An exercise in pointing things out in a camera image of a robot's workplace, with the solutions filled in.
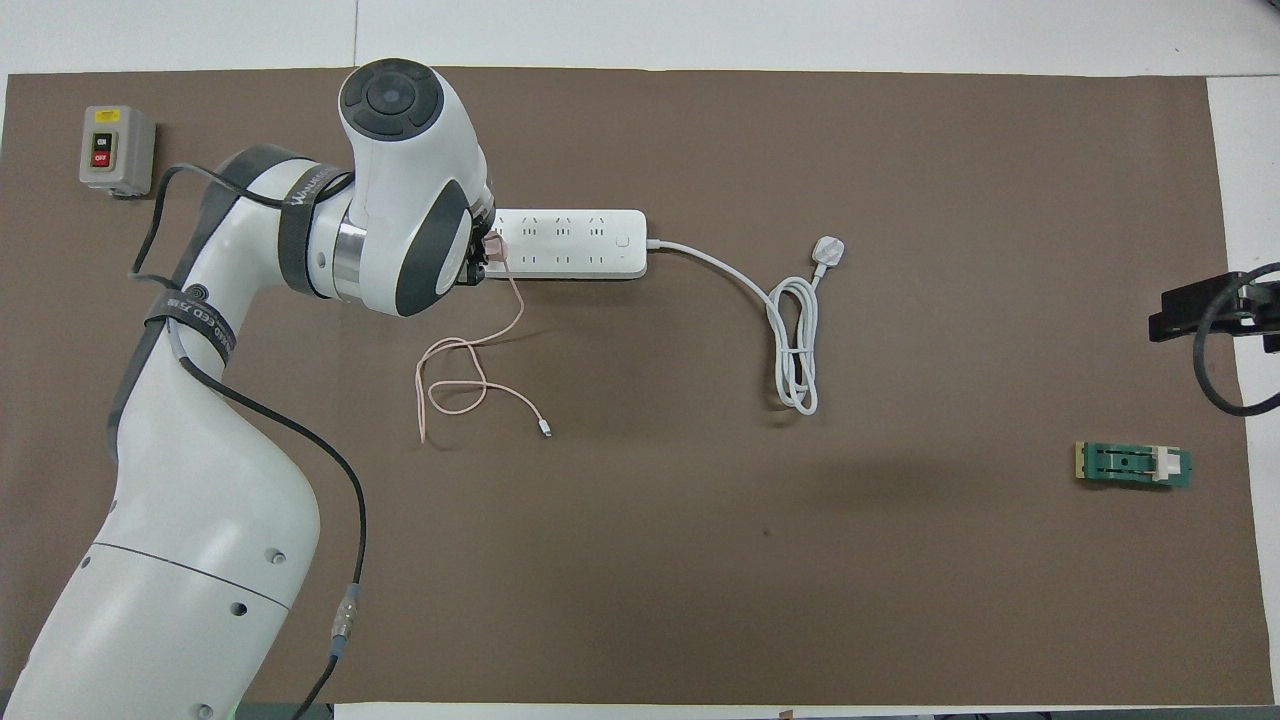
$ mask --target pink charging cable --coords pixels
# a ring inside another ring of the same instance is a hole
[[[485,247],[485,256],[488,256],[490,260],[497,260],[502,263],[503,266],[507,265],[507,243],[502,240],[500,234],[498,234],[497,232],[490,232],[488,236],[485,236],[484,247]],[[520,288],[516,286],[516,279],[515,278],[508,278],[508,279],[511,281],[511,290],[516,293],[516,301],[520,302],[520,310],[516,313],[516,316],[511,320],[511,323],[506,328],[502,328],[500,331],[485,336],[480,340],[466,340],[461,337],[447,337],[438,340],[430,347],[426,348],[426,352],[422,354],[422,359],[417,361],[417,368],[413,370],[413,387],[417,389],[417,437],[419,441],[421,441],[422,443],[426,443],[428,402],[430,402],[431,407],[435,407],[435,410],[440,414],[462,415],[465,413],[470,413],[476,407],[479,407],[480,404],[484,402],[484,398],[489,395],[489,388],[500,389],[520,398],[525,405],[529,406],[530,410],[534,411],[534,416],[538,418],[539,432],[541,432],[544,437],[552,437],[550,424],[547,423],[547,419],[543,418],[543,414],[538,411],[538,406],[534,405],[531,400],[529,400],[527,397],[524,396],[524,393],[511,387],[489,382],[489,377],[485,375],[484,373],[484,366],[480,365],[480,355],[476,352],[476,347],[480,347],[486,342],[498,340],[499,337],[511,332],[511,329],[516,327],[516,323],[520,322],[520,318],[524,316],[525,314],[525,299],[520,295]],[[434,357],[435,355],[439,355],[448,350],[458,350],[462,347],[465,347],[467,352],[471,354],[471,364],[475,366],[476,374],[480,377],[480,379],[436,380],[430,386],[428,386],[426,391],[424,392],[422,375],[426,368],[426,361]],[[476,397],[475,401],[471,402],[471,405],[467,405],[466,407],[452,410],[440,405],[439,401],[436,401],[435,398],[436,388],[444,386],[480,388],[480,397]]]

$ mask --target power outlet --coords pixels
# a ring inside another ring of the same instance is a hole
[[[507,263],[490,260],[490,278],[618,281],[648,268],[640,210],[499,209],[493,229],[507,242]]]

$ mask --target power cord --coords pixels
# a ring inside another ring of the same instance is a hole
[[[283,200],[259,195],[248,190],[247,187],[243,187],[219,173],[201,168],[200,165],[179,163],[166,169],[164,174],[160,177],[160,182],[156,188],[155,210],[151,213],[151,227],[147,228],[147,234],[142,241],[142,246],[138,249],[138,255],[133,260],[133,265],[129,268],[128,277],[129,279],[133,281],[157,282],[166,288],[177,291],[180,291],[182,288],[178,286],[177,282],[173,281],[173,278],[142,273],[142,264],[143,261],[146,261],[147,254],[151,251],[151,245],[155,242],[156,234],[160,232],[160,220],[164,217],[164,201],[169,191],[169,182],[173,181],[174,176],[177,176],[180,172],[193,172],[196,174],[204,176],[205,178],[218,183],[219,186],[234,192],[238,197],[243,197],[251,202],[256,202],[266,208],[279,209],[284,204]],[[337,182],[325,188],[317,196],[316,202],[324,202],[325,200],[329,200],[330,197],[338,195],[339,192],[346,190],[347,186],[349,186],[353,179],[355,176],[352,173],[347,173],[344,177],[339,178]],[[324,438],[311,432],[311,429],[308,429],[306,425],[302,425],[301,423],[297,423],[276,413],[275,410],[271,410],[270,407],[257,402],[256,400],[248,396],[241,395],[239,392],[232,389],[230,387],[223,384],[221,382],[214,379],[211,375],[201,370],[187,356],[187,351],[182,346],[182,338],[178,334],[178,325],[175,324],[175,320],[169,319],[165,322],[165,324],[174,356],[178,359],[178,364],[182,365],[182,368],[191,377],[193,377],[205,387],[227,397],[228,400],[233,400],[239,405],[243,405],[244,407],[248,407],[250,410],[262,415],[264,418],[268,418],[270,420],[274,420],[275,423],[284,425],[285,428],[289,428],[291,430],[301,434],[302,437],[315,443],[320,450],[323,450],[326,455],[329,455],[329,457],[332,457],[338,464],[338,466],[342,468],[343,473],[347,474],[347,479],[351,482],[352,491],[356,495],[356,511],[360,520],[360,541],[356,548],[356,565],[352,571],[351,584],[347,587],[347,592],[343,596],[342,602],[338,605],[338,612],[334,618],[333,630],[330,633],[330,642],[329,642],[329,660],[325,665],[324,671],[320,674],[320,678],[317,678],[315,684],[311,687],[311,692],[307,693],[306,700],[302,702],[301,706],[298,706],[298,710],[293,714],[292,720],[300,720],[303,715],[306,715],[307,710],[311,708],[311,705],[320,694],[320,691],[324,688],[325,683],[329,682],[329,676],[333,675],[333,670],[338,665],[338,660],[343,655],[343,651],[347,647],[347,639],[351,634],[351,624],[355,620],[356,615],[356,598],[360,596],[360,579],[365,569],[365,546],[369,536],[369,519],[365,511],[364,487],[360,484],[360,478],[356,475],[356,471],[355,469],[352,469],[351,464],[347,462],[347,459],[343,457],[342,454],[338,452],[332,445],[325,442]]]
[[[792,275],[780,282],[768,293],[727,263],[717,260],[701,250],[662,240],[649,240],[646,247],[652,251],[675,250],[692,255],[704,263],[719,268],[754,292],[760,299],[760,302],[764,304],[764,316],[773,331],[773,383],[777,388],[778,398],[787,407],[795,407],[801,415],[813,415],[818,411],[818,369],[814,363],[814,341],[818,337],[818,282],[827,274],[828,268],[835,268],[840,264],[841,258],[844,258],[845,243],[842,241],[831,236],[823,236],[813,249],[813,260],[818,264],[814,269],[813,279],[806,281]],[[795,297],[800,305],[800,316],[796,320],[794,343],[780,310],[783,293]]]
[[[1280,263],[1268,263],[1226,283],[1226,286],[1219,291],[1216,296],[1213,296],[1213,301],[1208,304],[1208,307],[1204,309],[1204,314],[1201,315],[1199,327],[1196,328],[1196,342],[1192,345],[1192,368],[1196,370],[1196,382],[1199,383],[1201,391],[1204,392],[1204,397],[1207,397],[1210,402],[1212,402],[1222,413],[1235,415],[1236,418],[1261,415],[1280,407],[1280,392],[1253,405],[1235,405],[1222,397],[1221,393],[1219,393],[1213,387],[1213,382],[1208,378],[1208,370],[1204,368],[1204,341],[1208,338],[1208,333],[1213,328],[1213,320],[1222,310],[1222,306],[1226,305],[1226,301],[1234,297],[1242,287],[1252,283],[1262,275],[1270,275],[1271,273],[1280,273]]]

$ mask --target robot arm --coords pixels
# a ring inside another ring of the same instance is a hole
[[[204,301],[193,314],[215,309],[216,329],[163,314],[147,324],[111,414],[115,498],[6,717],[228,717],[301,588],[319,537],[306,478],[174,347],[216,379],[262,287],[407,316],[483,277],[493,195],[449,85],[424,65],[380,60],[347,78],[339,111],[355,150],[351,187],[317,201],[338,170],[257,146],[221,174],[279,206],[206,193],[173,281]]]

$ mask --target gray switch box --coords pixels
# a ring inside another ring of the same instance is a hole
[[[156,124],[128,105],[84,109],[81,182],[116,197],[151,192]]]

